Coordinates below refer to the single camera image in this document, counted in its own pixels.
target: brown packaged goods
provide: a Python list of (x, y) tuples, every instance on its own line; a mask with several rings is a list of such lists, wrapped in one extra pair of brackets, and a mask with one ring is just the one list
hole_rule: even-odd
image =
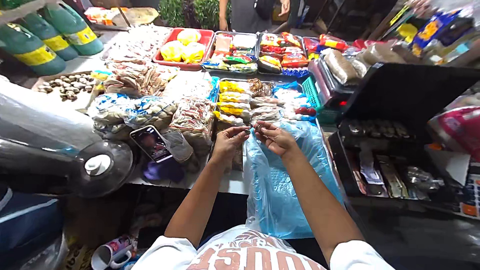
[(360, 82), (360, 77), (358, 76), (357, 71), (341, 52), (334, 49), (325, 50), (328, 50), (325, 55), (325, 63), (333, 76), (341, 84), (354, 85)]

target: green plastic basket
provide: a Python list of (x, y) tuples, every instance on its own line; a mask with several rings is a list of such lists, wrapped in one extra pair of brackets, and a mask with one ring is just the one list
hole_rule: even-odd
[(312, 77), (308, 77), (302, 84), (303, 93), (308, 97), (309, 102), (313, 105), (315, 110), (318, 112), (323, 106), (320, 100), (318, 99), (317, 88), (315, 87), (315, 82)]

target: person standing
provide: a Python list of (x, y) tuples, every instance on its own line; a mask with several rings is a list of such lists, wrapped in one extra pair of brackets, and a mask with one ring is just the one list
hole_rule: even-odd
[[(228, 0), (220, 1), (219, 25), (221, 31), (228, 31), (227, 4)], [(282, 12), (278, 16), (290, 11), (290, 0), (280, 0)], [(256, 12), (255, 0), (231, 0), (232, 17), (231, 28), (236, 32), (256, 33), (268, 30), (272, 27), (272, 20), (263, 20)]]

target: wooden board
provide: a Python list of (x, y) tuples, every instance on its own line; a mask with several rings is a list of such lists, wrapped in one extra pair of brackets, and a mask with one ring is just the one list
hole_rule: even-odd
[[(38, 87), (42, 85), (43, 82), (59, 79), (60, 76), (68, 77), (70, 75), (90, 74), (90, 73), (91, 71), (83, 71), (83, 72), (57, 74), (57, 75), (51, 75), (51, 76), (42, 76), (38, 78), (37, 82), (32, 86), (32, 90), (40, 92)], [(81, 113), (86, 113), (87, 108), (90, 106), (92, 101), (98, 96), (98, 91), (92, 90), (92, 93), (88, 93), (86, 91), (80, 91), (80, 93), (77, 94), (77, 99), (74, 101), (69, 99), (66, 101), (62, 101), (62, 99), (60, 98), (60, 92), (58, 90), (54, 90), (48, 94), (47, 93), (43, 93), (43, 94), (51, 98), (53, 102), (67, 103), (71, 106), (73, 110), (77, 110)]]

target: phone screen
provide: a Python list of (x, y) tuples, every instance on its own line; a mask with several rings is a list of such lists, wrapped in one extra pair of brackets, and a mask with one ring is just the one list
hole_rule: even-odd
[(131, 136), (155, 162), (161, 162), (172, 157), (155, 128), (146, 127), (136, 130), (132, 132)]

